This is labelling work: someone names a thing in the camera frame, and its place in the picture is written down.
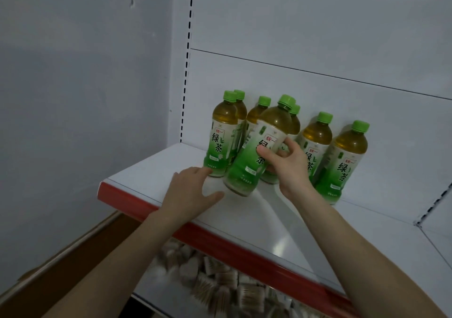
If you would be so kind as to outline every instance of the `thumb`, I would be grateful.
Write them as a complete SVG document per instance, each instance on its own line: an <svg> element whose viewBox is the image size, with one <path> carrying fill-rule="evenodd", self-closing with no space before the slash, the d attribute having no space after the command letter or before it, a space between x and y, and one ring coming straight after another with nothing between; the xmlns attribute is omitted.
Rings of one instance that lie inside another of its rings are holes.
<svg viewBox="0 0 452 318"><path fill-rule="evenodd" d="M206 202L208 204L209 207L215 205L217 202L219 202L221 199L223 199L225 193L218 191L215 193L212 193L211 195L207 195L206 198Z"/></svg>
<svg viewBox="0 0 452 318"><path fill-rule="evenodd" d="M262 145L258 145L256 151L257 154L259 154L259 156L263 157L266 161L270 162L270 164L274 167L276 167L276 165L282 159L282 157L276 155L273 151Z"/></svg>

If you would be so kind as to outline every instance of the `right hand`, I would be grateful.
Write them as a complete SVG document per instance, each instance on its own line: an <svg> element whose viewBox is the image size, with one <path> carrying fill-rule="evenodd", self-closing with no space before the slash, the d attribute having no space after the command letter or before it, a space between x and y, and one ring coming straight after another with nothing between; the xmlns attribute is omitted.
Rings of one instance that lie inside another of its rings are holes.
<svg viewBox="0 0 452 318"><path fill-rule="evenodd" d="M300 191L313 187L309 181L306 154L289 137L284 140L284 143L289 147L289 152L278 150L274 153L261 145L257 147L256 151L266 161L270 162L267 169L278 175L281 193L293 202Z"/></svg>

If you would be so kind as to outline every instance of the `left hand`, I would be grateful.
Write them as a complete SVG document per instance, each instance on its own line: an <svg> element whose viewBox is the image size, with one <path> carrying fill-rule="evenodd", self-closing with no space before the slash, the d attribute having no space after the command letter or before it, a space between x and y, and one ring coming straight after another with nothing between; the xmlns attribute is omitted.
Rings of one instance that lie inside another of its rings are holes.
<svg viewBox="0 0 452 318"><path fill-rule="evenodd" d="M211 172L207 167L190 167L174 173L160 211L183 225L223 199L225 194L220 191L202 195L202 185Z"/></svg>

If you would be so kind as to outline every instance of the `green tea bottle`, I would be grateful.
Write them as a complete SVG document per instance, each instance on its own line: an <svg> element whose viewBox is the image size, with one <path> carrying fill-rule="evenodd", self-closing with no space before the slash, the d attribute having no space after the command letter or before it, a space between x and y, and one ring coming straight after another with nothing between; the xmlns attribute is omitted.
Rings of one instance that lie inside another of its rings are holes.
<svg viewBox="0 0 452 318"><path fill-rule="evenodd" d="M237 129L237 95L225 90L224 101L217 105L212 114L212 130L209 148L204 158L204 167L213 169L210 176L221 177L229 165L234 134Z"/></svg>
<svg viewBox="0 0 452 318"><path fill-rule="evenodd" d="M328 163L322 169L315 189L331 204L339 200L345 183L367 151L364 133L368 129L369 123L355 120L350 131L337 136L328 153Z"/></svg>
<svg viewBox="0 0 452 318"><path fill-rule="evenodd" d="M237 101L235 103L235 107L237 108L237 130L235 132L234 144L232 145L232 150L230 152L231 157L229 163L234 162L237 154L242 147L243 144L243 134L246 124L246 106L243 103L243 99L245 99L245 92L242 90L234 90L235 95L237 96Z"/></svg>
<svg viewBox="0 0 452 318"><path fill-rule="evenodd" d="M284 94L279 99L278 106L266 109L259 116L256 127L247 136L241 152L226 172L223 182L227 188L243 196L250 195L256 188L268 165L268 162L257 154L256 148L261 144L273 152L278 150L291 132L292 118L289 111L293 105L295 99Z"/></svg>
<svg viewBox="0 0 452 318"><path fill-rule="evenodd" d="M257 125L257 119L260 114L268 109L272 100L268 96L261 95L259 97L259 101L257 102L257 106L253 107L246 116L246 132L245 138L250 134L250 131Z"/></svg>
<svg viewBox="0 0 452 318"><path fill-rule="evenodd" d="M293 105L292 109L290 110L290 116L292 118L292 124L291 124L291 131L287 135L291 140L295 140L298 133L300 132L300 121L298 120L297 114L300 112L300 105ZM279 147L281 150L289 151L289 148L284 143L281 144ZM269 184L277 184L279 183L278 176L270 171L263 172L262 176L260 177L261 180L269 183Z"/></svg>
<svg viewBox="0 0 452 318"><path fill-rule="evenodd" d="M314 173L325 155L333 139L329 123L333 115L328 112L319 112L317 121L309 124L296 139L297 143L308 157L309 180L312 182Z"/></svg>

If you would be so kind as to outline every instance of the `hand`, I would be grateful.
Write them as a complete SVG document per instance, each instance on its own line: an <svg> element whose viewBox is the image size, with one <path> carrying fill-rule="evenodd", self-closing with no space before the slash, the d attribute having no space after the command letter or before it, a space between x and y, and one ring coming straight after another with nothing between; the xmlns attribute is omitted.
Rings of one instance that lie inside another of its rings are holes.
<svg viewBox="0 0 452 318"><path fill-rule="evenodd" d="M281 193L290 201L294 201L300 191L313 189L308 175L308 161L300 146L287 137L284 143L289 152L278 150L274 153L270 149L259 145L257 153L270 162L267 169L278 175Z"/></svg>
<svg viewBox="0 0 452 318"><path fill-rule="evenodd" d="M160 211L183 225L223 199L224 192L202 195L202 185L211 172L207 167L190 167L174 173Z"/></svg>

